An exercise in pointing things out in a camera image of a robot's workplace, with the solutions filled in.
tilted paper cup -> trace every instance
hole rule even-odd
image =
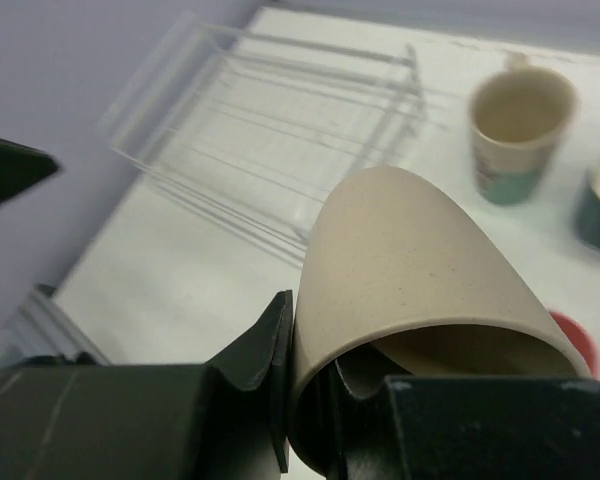
[[[589,375],[543,305],[451,199],[412,173],[379,167],[331,193],[302,270],[289,438],[314,469],[321,465],[312,379],[343,353],[392,335],[385,353],[400,354],[403,344],[413,371],[428,373],[433,362],[441,370],[429,373]],[[489,348],[480,349],[481,339]]]

purple wall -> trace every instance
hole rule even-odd
[[[33,283],[59,283],[134,178],[96,122],[185,10],[245,25],[261,0],[0,1],[0,136],[64,173],[0,209],[0,322]]]

clear acrylic rack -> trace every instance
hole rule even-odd
[[[333,187],[392,163],[425,117],[408,45],[391,56],[185,15],[99,129],[179,202],[302,252]]]

white table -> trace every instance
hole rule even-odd
[[[390,54],[414,45],[435,108],[401,164],[462,206],[541,301],[577,319],[600,349],[600,255],[569,230],[584,171],[600,155],[599,58],[555,61],[548,57],[564,54],[524,48],[533,61],[568,74],[586,109],[539,194],[502,208],[480,199],[472,185],[464,99],[500,68],[500,49],[521,47],[276,9],[262,10],[251,30]],[[56,301],[115,363],[201,362],[251,325],[275,292],[297,290],[299,277],[296,266],[170,202],[141,178]],[[287,478],[317,478],[292,462]]]

red object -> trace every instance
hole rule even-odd
[[[576,349],[580,352],[580,355],[582,355],[584,361],[587,362],[589,370],[591,370],[591,374],[595,378],[598,378],[598,375],[600,374],[598,350],[589,334],[572,318],[552,310],[550,310],[549,313],[567,338],[571,341],[573,346],[576,347]]]

